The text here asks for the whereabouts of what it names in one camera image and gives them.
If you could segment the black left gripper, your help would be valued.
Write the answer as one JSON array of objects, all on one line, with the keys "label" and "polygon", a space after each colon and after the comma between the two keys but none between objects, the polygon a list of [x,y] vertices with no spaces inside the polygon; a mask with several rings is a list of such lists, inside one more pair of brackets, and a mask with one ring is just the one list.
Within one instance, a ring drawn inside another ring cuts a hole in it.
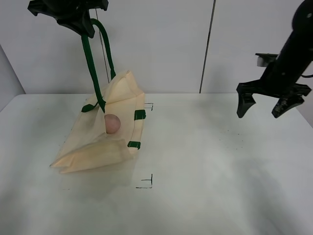
[{"label": "black left gripper", "polygon": [[107,0],[31,0],[28,10],[35,16],[44,14],[57,21],[65,22],[69,28],[79,34],[93,38],[95,30],[89,10],[108,8]]}]

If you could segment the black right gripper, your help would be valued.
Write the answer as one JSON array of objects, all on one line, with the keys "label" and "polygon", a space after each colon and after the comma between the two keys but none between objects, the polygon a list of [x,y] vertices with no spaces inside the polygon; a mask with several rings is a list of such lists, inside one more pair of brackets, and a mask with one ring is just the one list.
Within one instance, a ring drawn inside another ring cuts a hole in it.
[{"label": "black right gripper", "polygon": [[302,76],[312,61],[312,55],[283,57],[278,54],[257,53],[257,65],[265,67],[261,78],[245,83],[239,83],[238,92],[238,118],[243,118],[246,112],[256,104],[253,94],[280,98],[272,110],[272,115],[279,118],[288,110],[304,103],[301,95],[307,96],[311,88],[298,84],[297,80]]}]

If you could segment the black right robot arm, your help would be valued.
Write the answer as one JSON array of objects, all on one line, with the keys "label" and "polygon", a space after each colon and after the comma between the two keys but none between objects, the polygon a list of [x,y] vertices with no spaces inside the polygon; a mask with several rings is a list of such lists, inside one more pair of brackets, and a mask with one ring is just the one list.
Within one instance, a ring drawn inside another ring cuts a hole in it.
[{"label": "black right robot arm", "polygon": [[267,67],[258,80],[237,86],[237,116],[242,118],[256,102],[254,94],[278,99],[272,110],[275,118],[304,103],[311,92],[307,85],[298,84],[303,72],[313,60],[313,2],[303,1],[292,19],[292,32],[278,55],[258,54]]}]

